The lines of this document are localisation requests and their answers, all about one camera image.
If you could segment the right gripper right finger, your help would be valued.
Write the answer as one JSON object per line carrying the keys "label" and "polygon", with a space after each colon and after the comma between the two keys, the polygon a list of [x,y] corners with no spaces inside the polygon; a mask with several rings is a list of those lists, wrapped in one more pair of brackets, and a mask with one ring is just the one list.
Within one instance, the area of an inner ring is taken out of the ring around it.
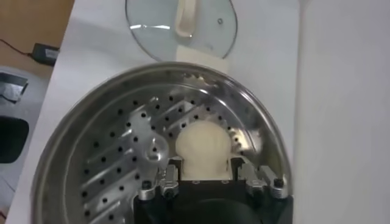
{"label": "right gripper right finger", "polygon": [[289,195],[284,178],[276,176],[269,166],[256,167],[244,156],[230,159],[232,177],[245,182],[246,191],[250,195],[268,191],[272,198],[286,199]]}

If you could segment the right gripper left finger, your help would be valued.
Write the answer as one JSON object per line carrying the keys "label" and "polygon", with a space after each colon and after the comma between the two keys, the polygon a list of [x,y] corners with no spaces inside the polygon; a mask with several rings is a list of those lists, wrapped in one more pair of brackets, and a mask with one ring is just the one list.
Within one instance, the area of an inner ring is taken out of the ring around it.
{"label": "right gripper left finger", "polygon": [[154,163],[140,166],[141,186],[138,189],[138,199],[149,201],[159,192],[164,198],[171,200],[179,193],[179,182],[182,175],[182,159],[175,156],[168,160],[166,167]]}

